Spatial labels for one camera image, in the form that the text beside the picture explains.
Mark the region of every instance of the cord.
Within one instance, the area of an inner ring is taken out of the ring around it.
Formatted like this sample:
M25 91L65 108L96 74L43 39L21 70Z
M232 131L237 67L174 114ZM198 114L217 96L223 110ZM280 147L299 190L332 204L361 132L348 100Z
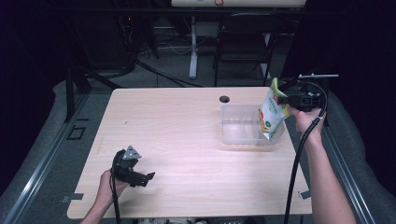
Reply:
M173 77L173 76L171 76L171 75L165 74L164 72L161 72L161 71L159 71L159 70L157 70L157 69L155 69L155 68L153 68L153 67L151 67L151 66L149 66L149 65L147 65L147 64L145 64L145 63L142 63L142 62L140 62L139 60L136 60L136 64L139 65L139 66L141 66L142 68L147 69L148 71L154 73L155 75L157 75L157 76L159 76L159 77L164 77L164 78L166 78L166 79L168 79L168 80L170 80L170 81L172 81L172 82L175 82L175 83L176 83L178 86L180 86L180 87L185 87L185 86L183 86L181 83L188 84L188 85L192 85L192 86L194 86L194 87L202 87L202 86L200 86L200 85L196 85L196 84L193 84L193 83L184 81L184 80L182 80L182 79L180 79L180 78Z
M304 144L306 139L308 138L308 135L312 132L312 130L314 130L314 128L317 126L317 124L320 122L320 120L323 118L324 113L327 110L327 94L326 91L323 90L319 85L313 83L313 82L304 82L305 84L309 84L309 85L313 85L316 86L317 88L319 88L323 95L324 95L324 106L323 108L321 108L318 117L315 118L311 125L308 127L308 129L305 131L301 141L300 141L300 145L298 146L297 152L296 152L296 156L294 158L294 164L291 170L291 177L290 177L290 184L289 184L289 192L288 192L288 200L286 203L286 211L285 211L285 217L284 217L284 224L289 223L289 216L290 216L290 206L291 206L291 196L293 194L293 189L294 189L294 182L295 182L295 178L297 175L297 168L298 168L298 164L300 162L300 158L301 158L301 154L303 152L303 148L304 148Z
M201 45L202 43L204 43L206 40L208 39L208 37L204 37L204 39L202 41L200 41L199 43L196 44L196 46ZM186 54L188 52L190 52L192 50L192 46L173 46L170 43L160 43L160 44L164 44L165 46L168 46L174 53L179 54L179 55L183 55ZM179 52L176 50L176 48L187 48L187 50L183 51L183 52Z
M116 177L114 177L113 173L114 173L114 166L111 167L111 177L108 181L113 195L114 210L116 212L116 221L117 224L121 224L119 197L117 196L117 189L116 189Z

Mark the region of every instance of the office chair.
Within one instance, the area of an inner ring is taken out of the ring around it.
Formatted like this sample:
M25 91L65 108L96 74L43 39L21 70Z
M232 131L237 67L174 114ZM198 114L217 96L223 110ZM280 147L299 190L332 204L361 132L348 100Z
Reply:
M234 13L219 22L217 47L213 62L215 87L218 86L219 62L221 63L266 63L263 86L270 68L277 34L283 21L275 15L260 13Z

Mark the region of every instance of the plastic bin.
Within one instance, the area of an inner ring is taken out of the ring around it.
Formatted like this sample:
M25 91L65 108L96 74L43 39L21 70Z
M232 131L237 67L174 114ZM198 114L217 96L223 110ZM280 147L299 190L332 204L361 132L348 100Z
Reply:
M270 141L262 133L259 118L261 105L222 105L222 142L237 145L273 145L285 131L285 124Z

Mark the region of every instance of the green snack bag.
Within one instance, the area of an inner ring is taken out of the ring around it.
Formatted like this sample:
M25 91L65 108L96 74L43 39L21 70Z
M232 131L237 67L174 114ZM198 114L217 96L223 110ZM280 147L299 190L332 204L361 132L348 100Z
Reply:
M290 114L287 105L278 105L277 97L287 97L277 88L277 78L273 79L271 89L265 97L262 107L259 109L262 132L268 140L273 140L278 128L283 125L283 120Z

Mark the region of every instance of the table surface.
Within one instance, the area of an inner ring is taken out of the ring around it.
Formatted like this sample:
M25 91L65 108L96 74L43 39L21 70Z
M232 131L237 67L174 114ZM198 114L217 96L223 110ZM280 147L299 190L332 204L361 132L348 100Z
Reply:
M228 104L261 105L268 88L168 88L113 91L67 215L83 218L94 202L102 172L121 149L142 156L134 167L155 172L143 187L120 196L121 217L229 217L285 212L295 151L288 130L274 145L221 141L220 96ZM299 167L291 214L310 214L311 200ZM114 217L113 207L105 217Z
M305 0L172 0L173 7L304 7Z

